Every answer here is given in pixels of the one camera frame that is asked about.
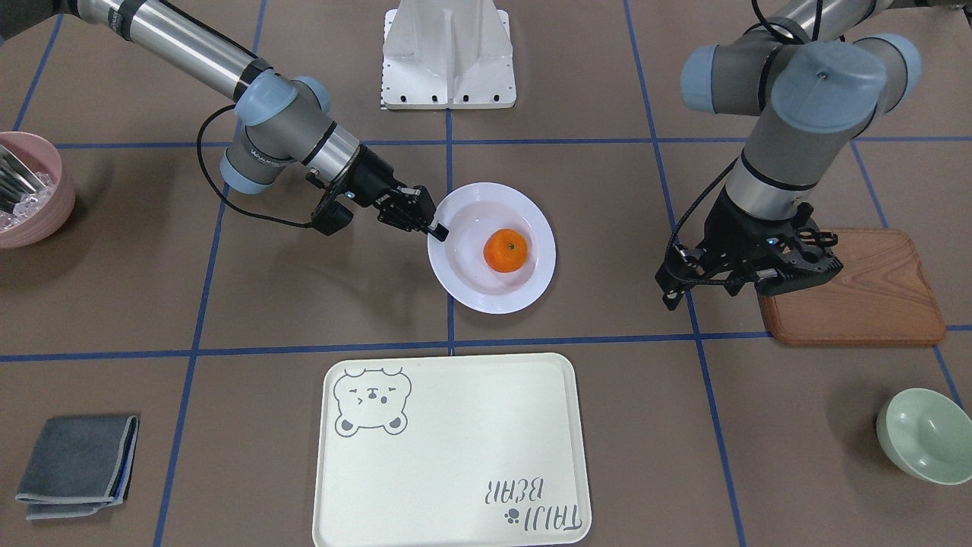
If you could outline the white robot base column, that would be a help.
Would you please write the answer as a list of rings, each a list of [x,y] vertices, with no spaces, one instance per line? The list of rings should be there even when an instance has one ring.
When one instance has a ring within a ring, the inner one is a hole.
[[[510,17],[493,1],[402,1],[383,31],[383,108],[514,107]]]

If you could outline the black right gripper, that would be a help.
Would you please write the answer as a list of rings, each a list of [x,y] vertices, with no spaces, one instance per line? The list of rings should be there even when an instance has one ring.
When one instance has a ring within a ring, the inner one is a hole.
[[[341,193],[353,194],[359,207],[375,207],[378,220],[406,232],[427,233],[433,240],[445,242],[450,231],[435,224],[435,203],[423,185],[409,186],[393,174],[389,166],[367,146],[360,146],[350,165],[338,178]]]

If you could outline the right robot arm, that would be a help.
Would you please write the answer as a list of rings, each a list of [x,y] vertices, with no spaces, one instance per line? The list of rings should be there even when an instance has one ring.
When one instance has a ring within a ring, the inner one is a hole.
[[[299,228],[330,236],[346,227],[353,213],[340,204],[344,196],[374,207],[388,226],[447,239],[428,190],[396,180],[392,166],[334,121],[329,94],[311,77],[281,76],[167,1],[56,1],[53,11],[104,25],[228,97],[242,131],[223,153],[223,180],[239,193],[260,194],[287,166],[304,166],[323,197]]]

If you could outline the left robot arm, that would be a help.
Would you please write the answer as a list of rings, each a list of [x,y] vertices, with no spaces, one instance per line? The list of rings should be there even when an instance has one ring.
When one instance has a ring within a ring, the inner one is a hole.
[[[902,36],[854,41],[848,30],[914,1],[792,1],[728,45],[701,46],[680,76],[683,102],[712,114],[753,115],[717,191],[702,240],[667,243],[655,279],[667,309],[702,285],[735,296],[751,283],[776,296],[829,283],[843,264],[837,236],[813,221],[808,197],[851,139],[910,96],[921,58]]]

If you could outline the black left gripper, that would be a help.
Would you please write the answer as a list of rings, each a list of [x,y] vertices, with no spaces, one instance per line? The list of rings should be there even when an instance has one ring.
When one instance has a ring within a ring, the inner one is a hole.
[[[844,269],[834,251],[839,236],[819,228],[809,202],[799,204],[789,219],[761,220],[720,191],[705,219],[701,242],[678,245],[678,232],[709,192],[703,191],[678,221],[655,274],[670,311],[697,286],[720,286],[736,296],[751,283],[757,294],[777,296],[829,283]]]

